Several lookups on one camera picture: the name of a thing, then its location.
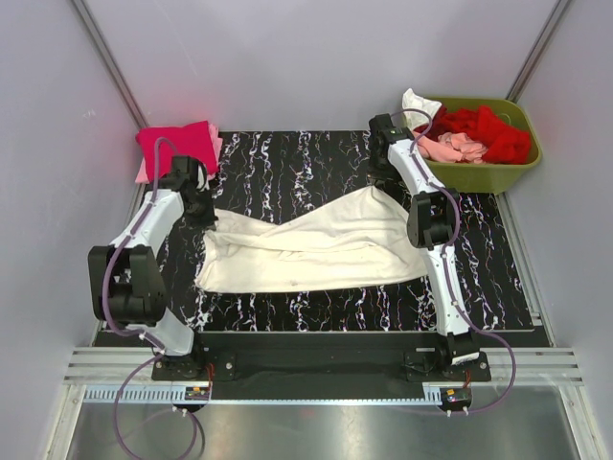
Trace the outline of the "cream white t shirt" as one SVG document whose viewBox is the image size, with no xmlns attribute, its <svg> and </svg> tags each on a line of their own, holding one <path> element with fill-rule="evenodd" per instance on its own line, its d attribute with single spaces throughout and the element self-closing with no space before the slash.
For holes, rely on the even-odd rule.
<svg viewBox="0 0 613 460">
<path fill-rule="evenodd" d="M 407 211 L 374 186 L 277 225 L 216 210 L 196 285 L 215 293 L 365 288 L 425 276 Z"/>
</svg>

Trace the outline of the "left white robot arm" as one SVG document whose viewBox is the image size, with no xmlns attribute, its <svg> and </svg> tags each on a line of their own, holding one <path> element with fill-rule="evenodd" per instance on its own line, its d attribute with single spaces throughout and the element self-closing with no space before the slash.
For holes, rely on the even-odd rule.
<svg viewBox="0 0 613 460">
<path fill-rule="evenodd" d="M 205 372 L 207 357 L 195 349 L 194 332 L 170 310 L 157 263 L 162 243 L 181 219 L 206 230 L 216 226 L 206 167 L 186 156 L 172 159 L 123 233 L 92 247 L 87 262 L 95 316 L 115 334 L 136 335 L 174 357 L 173 368 L 194 380 Z"/>
</svg>

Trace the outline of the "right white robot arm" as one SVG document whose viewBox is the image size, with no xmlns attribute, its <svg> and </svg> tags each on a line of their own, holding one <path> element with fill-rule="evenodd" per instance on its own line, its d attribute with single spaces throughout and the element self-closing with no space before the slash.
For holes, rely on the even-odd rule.
<svg viewBox="0 0 613 460">
<path fill-rule="evenodd" d="M 374 183 L 398 179 L 411 197 L 408 240 L 427 270 L 436 313 L 435 368 L 447 380 L 465 373 L 480 355 L 466 311 L 457 274 L 455 240 L 459 236 L 458 193 L 434 175 L 418 148 L 419 138 L 393 116 L 369 121 L 370 178 Z"/>
</svg>

